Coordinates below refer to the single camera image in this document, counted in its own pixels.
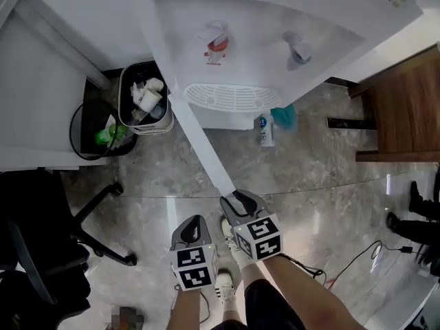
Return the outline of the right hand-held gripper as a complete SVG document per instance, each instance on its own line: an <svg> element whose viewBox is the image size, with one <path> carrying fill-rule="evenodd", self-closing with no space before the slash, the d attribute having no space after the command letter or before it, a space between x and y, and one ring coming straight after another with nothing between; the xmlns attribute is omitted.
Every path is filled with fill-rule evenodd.
<svg viewBox="0 0 440 330"><path fill-rule="evenodd" d="M234 197L242 204L246 213L257 218L269 206L260 196L236 189ZM237 246L253 261L263 261L283 252L281 225L275 214L246 223L245 215L240 215L230 201L220 197L220 204L228 223L233 227Z"/></svg>

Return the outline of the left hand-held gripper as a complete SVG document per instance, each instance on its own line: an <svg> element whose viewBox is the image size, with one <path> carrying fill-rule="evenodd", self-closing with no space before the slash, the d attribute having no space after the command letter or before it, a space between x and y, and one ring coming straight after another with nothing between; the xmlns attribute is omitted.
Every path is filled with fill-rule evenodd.
<svg viewBox="0 0 440 330"><path fill-rule="evenodd" d="M200 246L189 247L199 239ZM219 269L217 247L211 243L206 220L193 215L183 221L171 237L170 263L183 291L214 285Z"/></svg>

